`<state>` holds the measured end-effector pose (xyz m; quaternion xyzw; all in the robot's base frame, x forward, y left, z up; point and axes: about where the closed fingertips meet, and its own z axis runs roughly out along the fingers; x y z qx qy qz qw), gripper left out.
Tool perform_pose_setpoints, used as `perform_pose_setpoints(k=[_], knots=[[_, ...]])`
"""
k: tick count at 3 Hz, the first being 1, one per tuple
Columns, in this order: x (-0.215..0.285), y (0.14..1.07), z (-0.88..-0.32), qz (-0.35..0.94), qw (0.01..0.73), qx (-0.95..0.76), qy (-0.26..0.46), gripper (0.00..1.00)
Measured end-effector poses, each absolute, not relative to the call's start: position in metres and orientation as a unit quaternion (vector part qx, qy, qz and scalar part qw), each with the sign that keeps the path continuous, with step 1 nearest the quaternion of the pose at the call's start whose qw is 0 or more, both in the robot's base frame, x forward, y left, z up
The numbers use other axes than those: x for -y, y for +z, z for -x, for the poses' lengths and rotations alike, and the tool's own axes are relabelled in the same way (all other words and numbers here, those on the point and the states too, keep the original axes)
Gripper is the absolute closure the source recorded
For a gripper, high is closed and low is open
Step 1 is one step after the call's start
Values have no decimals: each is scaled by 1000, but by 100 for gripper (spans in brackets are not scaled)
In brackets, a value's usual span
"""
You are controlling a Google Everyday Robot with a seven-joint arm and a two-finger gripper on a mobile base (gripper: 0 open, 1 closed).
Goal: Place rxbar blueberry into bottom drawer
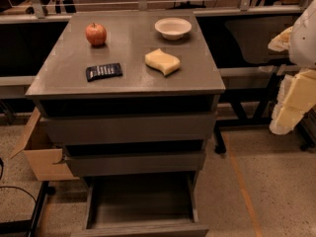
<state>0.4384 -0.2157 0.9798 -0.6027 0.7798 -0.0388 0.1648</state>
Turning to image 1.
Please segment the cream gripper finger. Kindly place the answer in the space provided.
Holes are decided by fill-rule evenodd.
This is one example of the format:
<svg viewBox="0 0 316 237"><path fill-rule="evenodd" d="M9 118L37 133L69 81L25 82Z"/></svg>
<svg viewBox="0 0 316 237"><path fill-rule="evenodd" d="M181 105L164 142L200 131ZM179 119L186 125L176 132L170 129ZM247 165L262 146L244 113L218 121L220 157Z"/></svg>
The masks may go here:
<svg viewBox="0 0 316 237"><path fill-rule="evenodd" d="M285 51L289 49L290 35L292 27L289 27L282 31L279 35L274 37L268 44L268 49L273 51Z"/></svg>
<svg viewBox="0 0 316 237"><path fill-rule="evenodd" d="M276 100L270 131L288 134L316 105L316 70L304 68L294 76L285 75Z"/></svg>

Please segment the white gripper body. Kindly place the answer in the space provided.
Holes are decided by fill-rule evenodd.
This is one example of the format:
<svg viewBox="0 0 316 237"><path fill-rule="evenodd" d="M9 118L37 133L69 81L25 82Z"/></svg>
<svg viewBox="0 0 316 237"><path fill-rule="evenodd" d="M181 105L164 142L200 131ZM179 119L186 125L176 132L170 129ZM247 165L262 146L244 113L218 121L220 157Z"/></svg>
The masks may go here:
<svg viewBox="0 0 316 237"><path fill-rule="evenodd" d="M288 53L292 63L305 68L316 67L316 0L294 23Z"/></svg>

